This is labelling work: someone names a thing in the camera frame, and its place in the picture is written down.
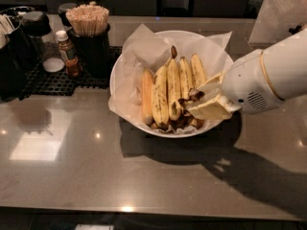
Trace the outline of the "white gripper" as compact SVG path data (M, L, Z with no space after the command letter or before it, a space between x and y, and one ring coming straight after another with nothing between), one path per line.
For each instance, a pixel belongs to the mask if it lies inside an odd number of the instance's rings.
M247 114L278 108L284 100L278 96L267 73L262 50L255 50L237 59L226 71L221 71L198 87L203 93L223 88L208 101L188 104L187 111L199 120L226 120L232 114L226 108L230 99Z

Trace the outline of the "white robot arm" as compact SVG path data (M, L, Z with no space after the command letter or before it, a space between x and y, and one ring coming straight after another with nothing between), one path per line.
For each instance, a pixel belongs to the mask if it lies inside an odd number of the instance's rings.
M307 94L307 29L237 59L199 90L204 96L186 110L201 120L228 119L236 110L261 113Z

